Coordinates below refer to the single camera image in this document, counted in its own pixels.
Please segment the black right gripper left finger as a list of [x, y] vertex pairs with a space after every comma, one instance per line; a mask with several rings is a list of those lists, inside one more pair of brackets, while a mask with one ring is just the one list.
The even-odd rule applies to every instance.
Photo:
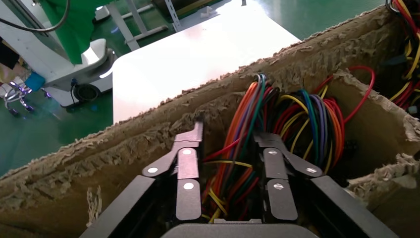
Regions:
[[204, 157], [204, 123], [197, 121], [190, 131], [177, 134], [171, 150], [147, 165], [142, 175], [164, 179], [177, 175], [175, 217], [178, 221], [196, 221], [201, 217], [199, 161]]

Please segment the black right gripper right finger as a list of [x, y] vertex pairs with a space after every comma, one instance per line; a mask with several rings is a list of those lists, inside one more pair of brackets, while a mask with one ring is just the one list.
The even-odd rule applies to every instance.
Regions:
[[262, 171], [261, 192], [264, 221], [296, 221], [295, 205], [289, 175], [305, 179], [323, 175], [322, 169], [290, 152], [278, 134], [253, 133], [254, 152]]

